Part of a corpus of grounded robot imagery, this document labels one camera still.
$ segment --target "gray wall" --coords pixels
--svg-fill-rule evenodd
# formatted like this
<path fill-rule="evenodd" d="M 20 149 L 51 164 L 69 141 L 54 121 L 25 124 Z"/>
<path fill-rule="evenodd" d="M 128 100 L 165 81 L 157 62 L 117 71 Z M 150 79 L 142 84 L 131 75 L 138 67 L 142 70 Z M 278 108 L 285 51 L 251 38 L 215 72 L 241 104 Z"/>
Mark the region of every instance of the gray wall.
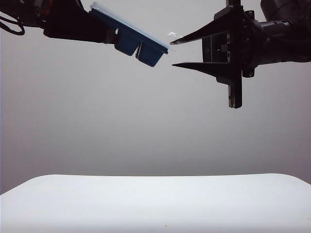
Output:
<path fill-rule="evenodd" d="M 219 0 L 98 0 L 168 41 L 213 19 Z M 243 1 L 264 20 L 259 0 Z M 83 1 L 85 7 L 91 0 Z M 244 106 L 227 86 L 172 67 L 201 61 L 201 43 L 173 47 L 155 68 L 113 46 L 2 32 L 5 192 L 35 176 L 276 172 L 311 183 L 310 64 L 259 67 Z"/>

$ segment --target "black cable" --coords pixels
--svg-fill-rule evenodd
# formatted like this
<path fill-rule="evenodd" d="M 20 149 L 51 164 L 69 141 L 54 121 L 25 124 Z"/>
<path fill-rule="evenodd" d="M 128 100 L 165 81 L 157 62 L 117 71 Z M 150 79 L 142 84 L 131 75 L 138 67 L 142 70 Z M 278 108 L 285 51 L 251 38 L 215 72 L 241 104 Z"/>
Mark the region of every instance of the black cable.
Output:
<path fill-rule="evenodd" d="M 8 23 L 12 23 L 12 24 L 16 24 L 16 25 L 18 25 L 18 24 L 19 24 L 19 23 L 18 23 L 18 22 L 16 22 L 16 21 L 13 21 L 13 20 L 7 19 L 7 18 L 2 17 L 2 16 L 0 16 L 0 19 L 1 19 L 1 20 L 3 20 L 3 21 L 5 21 L 5 22 L 8 22 Z"/>
<path fill-rule="evenodd" d="M 21 29 L 20 32 L 14 31 L 14 30 L 10 29 L 8 26 L 6 26 L 4 23 L 0 22 L 0 28 L 2 28 L 3 30 L 5 30 L 9 33 L 12 33 L 14 35 L 25 35 L 25 29 L 24 29 L 23 25 L 18 24 L 18 26 Z"/>
<path fill-rule="evenodd" d="M 24 26 L 22 25 L 22 23 L 20 23 L 18 21 L 13 21 L 13 20 L 4 18 L 2 16 L 0 16 L 0 19 L 3 20 L 3 21 L 6 21 L 8 23 L 11 23 L 11 24 L 14 24 L 14 25 L 18 25 L 20 27 L 20 29 L 21 29 L 20 32 L 17 32 L 17 31 L 14 31 L 14 30 L 10 29 L 4 23 L 0 22 L 0 28 L 2 28 L 3 30 L 5 30 L 5 31 L 7 31 L 9 33 L 12 33 L 14 35 L 25 35 L 25 29 L 24 29 Z"/>

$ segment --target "white table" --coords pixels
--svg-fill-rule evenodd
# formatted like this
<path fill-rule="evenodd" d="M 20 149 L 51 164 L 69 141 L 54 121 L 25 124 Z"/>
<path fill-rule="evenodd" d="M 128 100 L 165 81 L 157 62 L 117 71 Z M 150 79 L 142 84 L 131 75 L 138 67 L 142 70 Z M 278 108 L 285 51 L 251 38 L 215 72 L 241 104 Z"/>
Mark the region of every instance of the white table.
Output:
<path fill-rule="evenodd" d="M 311 185 L 279 174 L 37 177 L 1 196 L 1 233 L 311 233 Z"/>

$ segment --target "blue plastic container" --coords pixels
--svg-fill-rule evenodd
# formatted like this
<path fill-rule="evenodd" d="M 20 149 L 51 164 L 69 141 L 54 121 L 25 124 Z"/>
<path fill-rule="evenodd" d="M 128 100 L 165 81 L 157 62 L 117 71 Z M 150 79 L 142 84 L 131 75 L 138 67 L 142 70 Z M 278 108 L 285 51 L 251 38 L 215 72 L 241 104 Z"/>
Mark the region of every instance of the blue plastic container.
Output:
<path fill-rule="evenodd" d="M 119 40 L 115 48 L 129 56 L 137 50 L 136 58 L 154 67 L 163 54 L 168 54 L 169 46 L 126 22 L 98 3 L 91 5 L 90 14 L 98 17 L 108 27 L 118 30 Z"/>

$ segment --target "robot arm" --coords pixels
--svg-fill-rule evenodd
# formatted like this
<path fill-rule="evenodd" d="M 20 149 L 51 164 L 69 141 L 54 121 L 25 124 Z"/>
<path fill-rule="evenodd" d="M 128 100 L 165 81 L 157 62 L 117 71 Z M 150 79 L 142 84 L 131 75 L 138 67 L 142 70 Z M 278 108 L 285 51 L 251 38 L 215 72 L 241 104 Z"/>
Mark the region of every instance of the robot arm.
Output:
<path fill-rule="evenodd" d="M 16 21 L 0 17 L 0 27 L 16 35 L 25 34 L 24 26 L 40 27 L 51 38 L 114 44 L 115 49 L 154 67 L 168 45 L 136 28 L 97 3 L 86 12 L 80 0 L 1 0 L 0 10 Z M 1 22 L 13 23 L 20 32 Z"/>
<path fill-rule="evenodd" d="M 244 11 L 241 0 L 227 0 L 214 21 L 171 44 L 202 39 L 203 62 L 176 67 L 198 70 L 229 86 L 229 107 L 242 106 L 242 76 L 259 65 L 311 61 L 310 0 L 262 0 L 267 22 Z"/>
<path fill-rule="evenodd" d="M 51 38 L 106 44 L 118 40 L 115 31 L 86 12 L 80 0 L 1 0 L 0 10 L 17 21 L 1 19 L 17 24 L 21 32 L 14 32 L 3 23 L 1 28 L 17 35 L 23 35 L 24 26 L 28 26 L 44 29 L 44 35 Z"/>

